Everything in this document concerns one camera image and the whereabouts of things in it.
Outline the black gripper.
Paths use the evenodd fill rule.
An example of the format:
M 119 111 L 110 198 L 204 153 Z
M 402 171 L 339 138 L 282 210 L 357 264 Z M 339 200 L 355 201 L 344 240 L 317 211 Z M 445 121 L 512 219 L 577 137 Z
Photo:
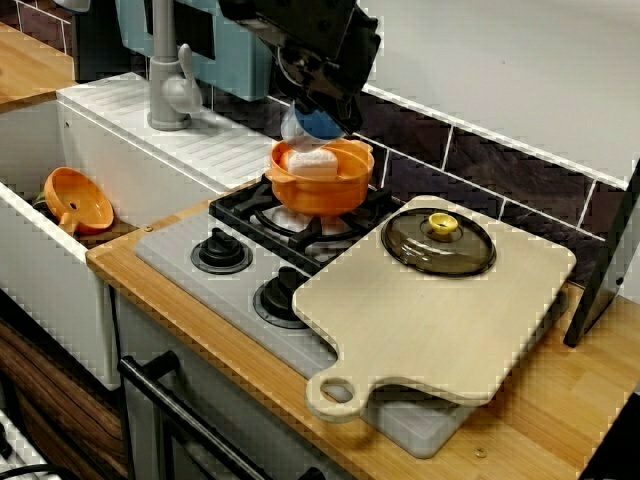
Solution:
M 373 66 L 369 56 L 347 55 L 329 60 L 306 49 L 277 47 L 275 58 L 276 86 L 287 97 L 295 98 L 292 100 L 295 110 L 317 111 L 319 107 L 308 97 L 323 94 L 325 111 L 343 132 L 353 134 L 362 127 L 358 92 Z

